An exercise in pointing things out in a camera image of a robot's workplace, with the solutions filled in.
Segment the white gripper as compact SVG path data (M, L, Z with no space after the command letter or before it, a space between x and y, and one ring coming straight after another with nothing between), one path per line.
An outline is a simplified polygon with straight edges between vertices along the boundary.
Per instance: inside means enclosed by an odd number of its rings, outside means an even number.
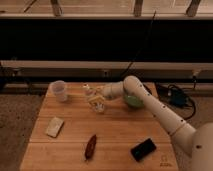
M88 84L84 84L83 89L86 95L91 95L94 93L94 90ZM101 93L106 99L114 98L112 83L106 84L104 86L98 86L95 88L95 90L97 93Z

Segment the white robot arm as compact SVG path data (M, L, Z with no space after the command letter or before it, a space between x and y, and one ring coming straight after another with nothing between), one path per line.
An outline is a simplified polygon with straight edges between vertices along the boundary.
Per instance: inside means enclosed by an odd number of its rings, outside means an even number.
M159 99L149 93L144 84L133 75L123 81L90 87L83 85L87 101L100 105L104 100L132 95L140 99L153 114L171 139L191 157L191 171L213 171L213 122L205 123L198 129L191 126Z

